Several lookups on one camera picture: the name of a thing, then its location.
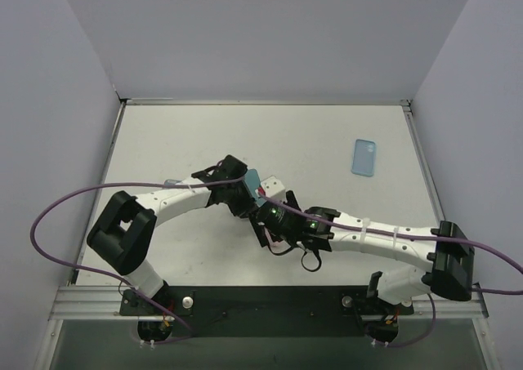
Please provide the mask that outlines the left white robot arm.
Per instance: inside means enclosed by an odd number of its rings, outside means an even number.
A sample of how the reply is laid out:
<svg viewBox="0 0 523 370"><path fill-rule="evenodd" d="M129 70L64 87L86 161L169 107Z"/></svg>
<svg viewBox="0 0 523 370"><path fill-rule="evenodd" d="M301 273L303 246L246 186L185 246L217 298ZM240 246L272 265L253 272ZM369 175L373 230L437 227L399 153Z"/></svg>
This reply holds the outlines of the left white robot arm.
<svg viewBox="0 0 523 370"><path fill-rule="evenodd" d="M187 212L224 203L233 216L257 209L261 185L255 169L228 155L215 167L146 194L114 194L87 236L87 245L140 291L139 305L150 314L172 303L167 283L146 260L154 229Z"/></svg>

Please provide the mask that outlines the light blue phone case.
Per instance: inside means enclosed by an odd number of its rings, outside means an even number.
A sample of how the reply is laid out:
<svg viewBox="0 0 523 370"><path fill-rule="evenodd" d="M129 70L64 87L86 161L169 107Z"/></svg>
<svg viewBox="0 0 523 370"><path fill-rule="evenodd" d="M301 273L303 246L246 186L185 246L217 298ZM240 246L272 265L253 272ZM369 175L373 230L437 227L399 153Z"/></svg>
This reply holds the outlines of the light blue phone case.
<svg viewBox="0 0 523 370"><path fill-rule="evenodd" d="M357 176L372 177L375 170L377 146L371 140L357 139L355 141L351 173Z"/></svg>

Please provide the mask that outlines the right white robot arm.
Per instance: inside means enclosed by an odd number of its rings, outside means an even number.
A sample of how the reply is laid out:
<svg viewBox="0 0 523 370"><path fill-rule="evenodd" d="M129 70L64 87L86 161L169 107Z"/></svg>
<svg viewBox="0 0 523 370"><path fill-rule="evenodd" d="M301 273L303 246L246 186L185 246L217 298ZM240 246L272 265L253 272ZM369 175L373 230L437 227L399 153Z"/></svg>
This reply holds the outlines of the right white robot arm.
<svg viewBox="0 0 523 370"><path fill-rule="evenodd" d="M293 192L283 202L265 197L249 220L262 246L286 242L319 258L321 252L358 252L391 259L398 269L371 275L368 297L399 305L434 293L470 301L475 252L458 225L402 227L358 218L327 207L301 211Z"/></svg>

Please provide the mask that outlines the teal phone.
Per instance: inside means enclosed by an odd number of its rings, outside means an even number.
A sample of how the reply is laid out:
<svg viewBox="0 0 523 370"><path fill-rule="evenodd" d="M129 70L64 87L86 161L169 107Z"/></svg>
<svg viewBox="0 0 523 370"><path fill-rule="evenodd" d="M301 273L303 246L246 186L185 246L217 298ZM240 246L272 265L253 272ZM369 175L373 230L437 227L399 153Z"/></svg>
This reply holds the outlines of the teal phone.
<svg viewBox="0 0 523 370"><path fill-rule="evenodd" d="M243 182L254 204L257 207L261 207L266 200L260 196L260 190L262 190L262 183L257 170L248 169L244 175Z"/></svg>

